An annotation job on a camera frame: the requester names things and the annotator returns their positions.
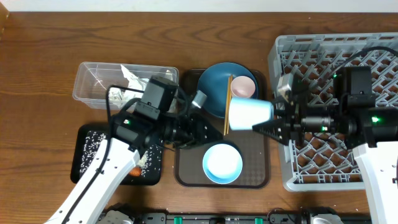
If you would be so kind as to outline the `light blue rice bowl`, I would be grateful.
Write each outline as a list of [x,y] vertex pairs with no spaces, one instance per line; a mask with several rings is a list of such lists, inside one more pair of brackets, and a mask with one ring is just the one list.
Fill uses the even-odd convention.
[[208,179],[216,184],[234,182],[243,170],[243,157],[238,148],[219,143],[211,146],[204,154],[202,167]]

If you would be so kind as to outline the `light blue cup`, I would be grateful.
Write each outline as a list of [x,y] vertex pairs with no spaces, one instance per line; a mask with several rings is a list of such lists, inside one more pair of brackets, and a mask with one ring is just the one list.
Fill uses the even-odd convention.
[[270,101],[234,97],[229,106],[228,121],[233,131],[252,130],[254,125],[274,117],[274,106]]

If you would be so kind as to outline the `pink cup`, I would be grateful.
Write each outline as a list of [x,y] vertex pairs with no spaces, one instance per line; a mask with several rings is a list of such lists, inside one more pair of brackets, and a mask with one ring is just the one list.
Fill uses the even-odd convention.
[[231,82],[231,93],[234,97],[250,98],[256,90],[254,81],[246,76],[239,76]]

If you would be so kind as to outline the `orange carrot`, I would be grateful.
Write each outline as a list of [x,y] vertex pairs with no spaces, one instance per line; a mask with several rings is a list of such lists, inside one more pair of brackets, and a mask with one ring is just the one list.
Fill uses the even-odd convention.
[[129,175],[133,177],[139,177],[141,175],[141,172],[142,169],[139,166],[137,166],[129,172]]

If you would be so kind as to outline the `large white tissue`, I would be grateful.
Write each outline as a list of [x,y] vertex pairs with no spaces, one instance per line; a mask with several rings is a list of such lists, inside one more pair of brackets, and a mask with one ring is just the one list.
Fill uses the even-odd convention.
[[138,76],[130,72],[124,65],[121,65],[121,71],[123,73],[124,78],[126,78],[129,82],[128,84],[129,88],[142,90],[142,91],[145,90],[147,83],[149,81],[147,78],[139,78]]

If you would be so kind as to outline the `small white tissue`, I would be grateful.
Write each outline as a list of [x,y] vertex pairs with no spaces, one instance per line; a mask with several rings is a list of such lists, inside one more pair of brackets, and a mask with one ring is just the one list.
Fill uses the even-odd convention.
[[131,95],[130,95],[129,91],[127,91],[127,90],[123,90],[123,89],[116,88],[116,87],[111,87],[109,89],[108,98],[109,98],[109,101],[122,103],[122,102],[127,102],[128,100],[130,100]]

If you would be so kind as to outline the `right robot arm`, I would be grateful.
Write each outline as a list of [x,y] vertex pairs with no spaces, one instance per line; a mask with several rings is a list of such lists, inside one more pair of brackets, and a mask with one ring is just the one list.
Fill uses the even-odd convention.
[[360,169],[373,223],[397,223],[397,109],[296,103],[275,110],[277,119],[253,131],[283,145],[302,143],[305,133],[342,134]]

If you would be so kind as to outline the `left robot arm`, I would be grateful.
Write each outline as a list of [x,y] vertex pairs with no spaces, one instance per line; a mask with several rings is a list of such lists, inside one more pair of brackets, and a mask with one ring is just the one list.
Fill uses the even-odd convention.
[[196,147],[223,135],[202,115],[153,120],[137,113],[111,117],[108,138],[101,141],[91,164],[48,223],[96,223],[119,184],[146,150],[163,141]]

